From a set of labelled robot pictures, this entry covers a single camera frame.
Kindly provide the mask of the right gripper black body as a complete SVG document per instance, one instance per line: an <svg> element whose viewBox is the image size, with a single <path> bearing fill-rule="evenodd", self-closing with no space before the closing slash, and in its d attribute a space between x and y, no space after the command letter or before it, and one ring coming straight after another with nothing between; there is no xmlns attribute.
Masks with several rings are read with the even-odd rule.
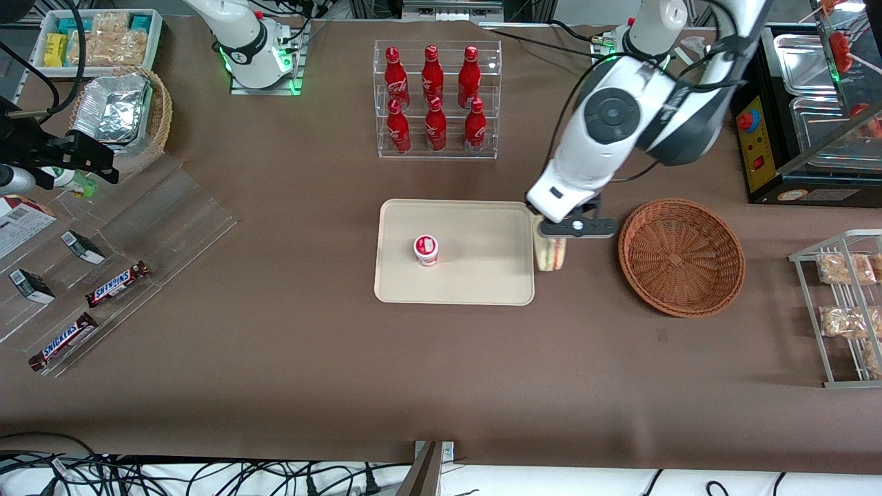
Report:
<svg viewBox="0 0 882 496"><path fill-rule="evenodd" d="M80 131L56 137L42 130L2 135L2 163L28 169L62 167L83 172L113 172L114 152Z"/></svg>

